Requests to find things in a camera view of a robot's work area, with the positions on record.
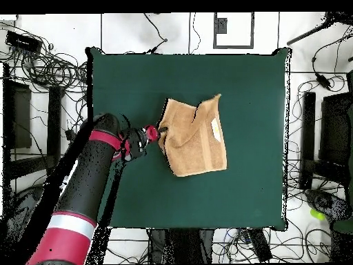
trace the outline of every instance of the yellow object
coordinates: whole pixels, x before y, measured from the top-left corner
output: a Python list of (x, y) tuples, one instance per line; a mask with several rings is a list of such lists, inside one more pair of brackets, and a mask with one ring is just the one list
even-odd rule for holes
[(317, 219), (319, 219), (319, 220), (324, 220), (324, 219), (325, 219), (325, 215), (324, 215), (323, 213), (320, 213), (319, 211), (316, 211), (316, 210), (314, 210), (314, 209), (312, 209), (312, 210), (310, 211), (310, 214), (311, 214), (313, 217), (315, 217), (315, 218), (317, 218)]

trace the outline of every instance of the folded towel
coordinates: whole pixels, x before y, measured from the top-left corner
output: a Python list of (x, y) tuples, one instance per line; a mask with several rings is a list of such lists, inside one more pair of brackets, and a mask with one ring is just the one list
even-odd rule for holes
[(203, 101), (197, 107), (167, 99), (159, 129), (159, 146), (172, 172), (178, 177), (227, 168), (219, 97)]

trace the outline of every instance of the black stand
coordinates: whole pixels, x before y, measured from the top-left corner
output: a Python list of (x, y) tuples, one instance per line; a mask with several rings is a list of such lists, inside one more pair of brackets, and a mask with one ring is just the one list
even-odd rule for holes
[(61, 99), (64, 91), (57, 86), (49, 88), (47, 155), (19, 159), (10, 163), (11, 179), (45, 170), (50, 175), (61, 158)]

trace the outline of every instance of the metal frame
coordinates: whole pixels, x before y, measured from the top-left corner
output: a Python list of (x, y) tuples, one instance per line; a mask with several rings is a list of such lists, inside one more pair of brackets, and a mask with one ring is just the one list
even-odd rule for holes
[[(48, 168), (47, 175), (50, 175), (59, 163), (61, 158), (61, 99), (63, 96), (64, 91), (60, 87), (51, 86), (49, 88), (47, 155), (10, 162), (11, 180), (46, 168)], [(14, 119), (14, 117), (7, 113), (6, 119)]]
[(254, 26), (255, 26), (255, 12), (251, 12), (251, 31), (250, 31), (250, 45), (245, 46), (218, 46), (217, 34), (227, 33), (227, 19), (218, 18), (217, 12), (214, 13), (214, 28), (213, 28), (213, 48), (214, 49), (253, 49), (254, 48)]
[[(353, 71), (347, 73), (347, 82), (349, 92), (337, 94), (340, 96), (352, 96), (352, 80)], [(302, 139), (301, 139), (301, 165), (300, 165), (300, 178), (299, 188), (301, 190), (311, 189), (313, 174), (320, 175), (330, 181), (342, 184), (344, 187), (350, 183), (351, 175), (348, 166), (340, 166), (328, 161), (323, 161), (320, 158), (322, 155), (319, 153), (319, 160), (314, 159), (314, 129), (315, 123), (315, 94), (309, 93), (303, 97), (303, 125), (302, 125)]]

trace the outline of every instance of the power adapter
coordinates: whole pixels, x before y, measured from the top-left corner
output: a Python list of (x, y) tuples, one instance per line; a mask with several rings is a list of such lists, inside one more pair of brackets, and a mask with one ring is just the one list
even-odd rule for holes
[(323, 88), (326, 88), (328, 90), (331, 89), (331, 86), (330, 86), (330, 82), (327, 80), (326, 77), (324, 77), (323, 75), (320, 75), (318, 73), (315, 73), (316, 75), (316, 80), (317, 82), (323, 87)]

